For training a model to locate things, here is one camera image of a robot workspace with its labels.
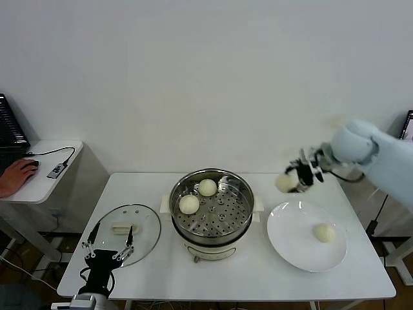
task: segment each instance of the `table leg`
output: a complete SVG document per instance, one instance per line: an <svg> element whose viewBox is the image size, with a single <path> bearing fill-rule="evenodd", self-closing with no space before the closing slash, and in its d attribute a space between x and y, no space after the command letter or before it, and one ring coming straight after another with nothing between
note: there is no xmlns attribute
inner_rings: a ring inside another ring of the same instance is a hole
<svg viewBox="0 0 413 310"><path fill-rule="evenodd" d="M55 237L53 238L52 242L50 242L50 244L55 247L58 248L60 243L63 241L63 237ZM61 258L60 258L60 262L61 263L68 263L70 261L70 259L72 258L73 253L61 253ZM53 260L49 259L49 257L47 257L46 255L44 255L40 262L38 263L38 265L36 266L36 270L35 272L33 272L33 275L39 279L42 279L42 277L45 275L49 264L54 262Z"/></svg>
<svg viewBox="0 0 413 310"><path fill-rule="evenodd" d="M32 245L37 247L52 262L58 262L61 253L53 245L48 243L47 240L32 227L30 222L26 220L24 216L20 216L17 210L18 207L8 208L8 212L9 214L12 214L12 218L18 219L14 221L14 229Z"/></svg>
<svg viewBox="0 0 413 310"><path fill-rule="evenodd" d="M413 252L413 237L400 245L397 249L392 242L383 242L388 255L386 267L395 267L405 285L413 285L413 277L403 262L404 257Z"/></svg>
<svg viewBox="0 0 413 310"><path fill-rule="evenodd" d="M127 300L126 304L125 304L125 308L124 310L131 310L132 309L132 301L131 300Z"/></svg>
<svg viewBox="0 0 413 310"><path fill-rule="evenodd" d="M334 302L327 308L327 310L349 310L361 302L364 302L364 300L345 300L342 302Z"/></svg>
<svg viewBox="0 0 413 310"><path fill-rule="evenodd" d="M310 302L310 308L311 310L317 310L316 302Z"/></svg>
<svg viewBox="0 0 413 310"><path fill-rule="evenodd" d="M15 239L18 244L22 244L25 241L25 239L15 231L12 226L4 221L2 217L0 217L0 231L3 231L11 239Z"/></svg>

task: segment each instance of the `cable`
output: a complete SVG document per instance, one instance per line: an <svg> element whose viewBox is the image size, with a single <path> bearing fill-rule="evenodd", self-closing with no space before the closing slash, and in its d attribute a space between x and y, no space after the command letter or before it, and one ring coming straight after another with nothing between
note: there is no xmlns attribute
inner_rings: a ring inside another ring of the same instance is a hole
<svg viewBox="0 0 413 310"><path fill-rule="evenodd" d="M376 218L374 219L375 221L377 221L377 219L379 218L379 215L380 215L381 211L383 210L383 207L384 207L385 204L386 204L387 198L388 198L388 195L386 195L385 199L383 200L383 203L381 204L380 210L379 210L379 212L377 213Z"/></svg>
<svg viewBox="0 0 413 310"><path fill-rule="evenodd" d="M360 182L362 179L364 179L364 177L365 177L365 174L364 173L362 173L358 178L356 178L356 179L354 179L354 180L349 180L349 179L346 179L346 178L343 178L342 176L339 176L338 174L336 174L336 173L334 173L334 172L332 172L332 171L327 171L327 172L329 172L329 173L331 173L333 176L335 176L337 179L341 179L341 180L343 180L343 181L345 181L345 182L348 182L348 183L357 183L357 182Z"/></svg>
<svg viewBox="0 0 413 310"><path fill-rule="evenodd" d="M84 273L85 271L88 271L88 270L90 270L90 268L89 268L89 267L86 267L86 268L83 268L82 270L80 270L80 272L79 272L79 276L80 276L85 282L87 282L88 279L86 279L86 277L83 275L83 273Z"/></svg>
<svg viewBox="0 0 413 310"><path fill-rule="evenodd" d="M59 261L56 262L56 264L57 264L59 267L62 267L62 266L60 266L60 263L62 262L62 259L63 259L63 253L60 252ZM56 270L56 269L57 269L56 266L54 266L54 267L47 267L47 268L44 268L44 269L35 269L35 270L33 270L32 272L35 273L36 271Z"/></svg>
<svg viewBox="0 0 413 310"><path fill-rule="evenodd" d="M21 262L21 267L22 267L23 269L25 268L25 265L24 265L23 260L21 259L21 256L20 256L20 255L18 255L15 251L9 249L8 247L5 247L5 250L7 250L7 251L11 252L12 254L16 255L16 256L18 257L18 259L20 260L20 262ZM13 271L16 271L16 272L18 272L18 273L21 273L21 278L23 278L23 272L20 271L19 269L11 268L11 267L9 267L7 264L5 264L5 267L8 268L8 269L10 269L10 270L13 270Z"/></svg>
<svg viewBox="0 0 413 310"><path fill-rule="evenodd" d="M51 233L54 233L55 231L57 231L59 229L60 223L59 223L59 217L58 216L54 216L52 215L55 219L56 219L56 227L54 229L52 229L49 232L46 232L45 234L42 234L43 237L48 236Z"/></svg>
<svg viewBox="0 0 413 310"><path fill-rule="evenodd" d="M374 220L371 220L369 225L367 226L366 234L370 239L373 237L373 234L374 234L374 231L376 230L377 225L379 225L379 222L377 222L377 219L379 218L379 215L386 204L387 198L388 198L388 195L386 195L385 199L383 200L383 203L381 204L380 210L377 213L376 218Z"/></svg>
<svg viewBox="0 0 413 310"><path fill-rule="evenodd" d="M111 287L110 290L109 290L109 294L112 294L112 292L113 292L113 290L114 290L114 288L115 288L115 276L114 276L114 274L113 274L112 271L110 272L110 277L112 278L112 287Z"/></svg>
<svg viewBox="0 0 413 310"><path fill-rule="evenodd" d="M13 267L16 267L17 269L20 269L22 272L28 274L29 276L31 276L32 278L35 278L36 280L39 280L40 282L43 282L44 284L46 284L47 286L49 286L51 289L53 289L54 291L57 291L57 289L55 289L54 287L52 287L49 283L47 283L46 281L43 281L42 279L39 279L38 277L28 273L27 271L25 271L23 268L20 268L19 266L14 265L13 263L10 263L6 258L1 257L0 259L4 260L5 262L9 263L10 265L12 265Z"/></svg>
<svg viewBox="0 0 413 310"><path fill-rule="evenodd" d="M47 155L47 154L59 152L60 150L67 150L67 149L72 149L72 153L69 155L69 157L67 157L67 159L64 162L62 162L63 165L67 165L69 159L72 157L73 154L75 154L76 149L74 147L61 147L60 149L57 149L57 150L50 150L48 152L39 153L39 154L34 154L33 152L29 152L29 153L26 153L25 156L32 157L32 156Z"/></svg>

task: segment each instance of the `power cord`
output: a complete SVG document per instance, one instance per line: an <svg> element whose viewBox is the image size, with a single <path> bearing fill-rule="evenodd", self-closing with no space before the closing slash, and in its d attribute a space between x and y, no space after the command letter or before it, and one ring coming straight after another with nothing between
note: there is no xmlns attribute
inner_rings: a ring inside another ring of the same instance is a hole
<svg viewBox="0 0 413 310"><path fill-rule="evenodd" d="M29 272L25 271L23 268L20 268L19 266L9 262L6 258L0 256L0 260L5 261L6 263L10 264L11 266L21 270L22 272L26 273L27 275L31 276L32 278L35 278L36 280L39 280L40 282L43 282L44 284L46 284L47 286L49 286L51 289L53 289L54 291L57 291L57 289L55 289L54 287L52 287L49 283L47 283L46 281L43 281L42 279L39 279L38 277L30 274Z"/></svg>
<svg viewBox="0 0 413 310"><path fill-rule="evenodd" d="M386 195L385 199L383 200L383 203L381 204L380 210L379 210L379 212L377 213L376 218L375 218L374 220L372 220L372 221L369 223L369 225L367 226L366 234L367 234L367 236L368 236L369 238L373 237L374 231L376 230L377 225L379 225L379 222L378 222L377 220L378 220L378 218L379 218L379 216L380 216L380 214L381 214L381 211L383 210L383 208L384 208L384 206L385 206L385 204L386 204L387 198L388 198L388 195Z"/></svg>
<svg viewBox="0 0 413 310"><path fill-rule="evenodd" d="M54 229L52 229L49 232L46 232L45 234L42 234L43 237L48 236L51 233L54 233L55 231L57 231L59 229L60 223L59 223L59 216L58 215L52 215L55 219L56 219L56 227Z"/></svg>
<svg viewBox="0 0 413 310"><path fill-rule="evenodd" d="M333 176L335 176L337 179L340 179L340 180L342 180L342 181L344 181L344 182L348 182L348 183L358 183L358 182L360 182L362 179L364 179L364 177L365 177L365 174L362 173L362 174L360 174L360 176L359 176L358 178L353 179L353 180L349 180L349 179L343 178L342 176L339 176L338 174L336 174L336 173L334 173L334 172L332 172L332 171L327 171L327 172L331 173L331 174L332 174Z"/></svg>
<svg viewBox="0 0 413 310"><path fill-rule="evenodd" d="M9 249L8 247L5 247L5 250L7 250L7 251L11 252L12 254L14 254L14 255L20 260L21 267L22 267L23 269L25 268L25 265L24 265L23 260L22 260L22 258L21 258L20 255L18 255L15 251ZM21 273L21 279L20 279L20 280L23 279L23 272L22 272L21 270L11 268L11 267L9 267L7 264L5 264L5 267L6 267L7 269L10 269L10 270L16 271L16 272L18 272L18 273Z"/></svg>
<svg viewBox="0 0 413 310"><path fill-rule="evenodd" d="M72 149L72 153L69 155L69 157L67 157L67 159L64 162L62 162L62 164L66 166L67 163L69 162L69 159L73 156L73 154L75 154L76 149L74 147L61 147L60 149L57 149L57 150L50 150L48 152L39 153L39 154L34 154L33 152L29 152L25 154L25 157L47 155L47 154L59 152L60 150L67 150L67 149Z"/></svg>

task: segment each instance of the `computer mouse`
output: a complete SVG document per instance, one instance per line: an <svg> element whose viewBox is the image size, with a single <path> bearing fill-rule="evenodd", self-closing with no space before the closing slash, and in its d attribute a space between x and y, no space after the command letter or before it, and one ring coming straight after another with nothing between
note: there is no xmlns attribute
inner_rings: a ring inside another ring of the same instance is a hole
<svg viewBox="0 0 413 310"><path fill-rule="evenodd" d="M31 163L28 163L28 164L26 164L22 169L24 169L24 168L26 168L26 167L28 167L28 166L38 167L38 166L40 166L40 161L35 160L35 161L31 162Z"/></svg>

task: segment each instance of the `stainless steel steamer basket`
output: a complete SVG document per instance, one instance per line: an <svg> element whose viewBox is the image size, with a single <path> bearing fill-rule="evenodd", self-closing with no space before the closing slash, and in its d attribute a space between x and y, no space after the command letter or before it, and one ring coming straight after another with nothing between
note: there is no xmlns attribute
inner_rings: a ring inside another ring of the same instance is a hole
<svg viewBox="0 0 413 310"><path fill-rule="evenodd" d="M199 193L199 182L211 179L218 190L211 197ZM182 197L193 194L199 210L191 215L179 210ZM248 183L232 172L203 169L192 172L174 186L169 208L178 233L189 242L204 247L221 247L242 237L252 221L254 195Z"/></svg>

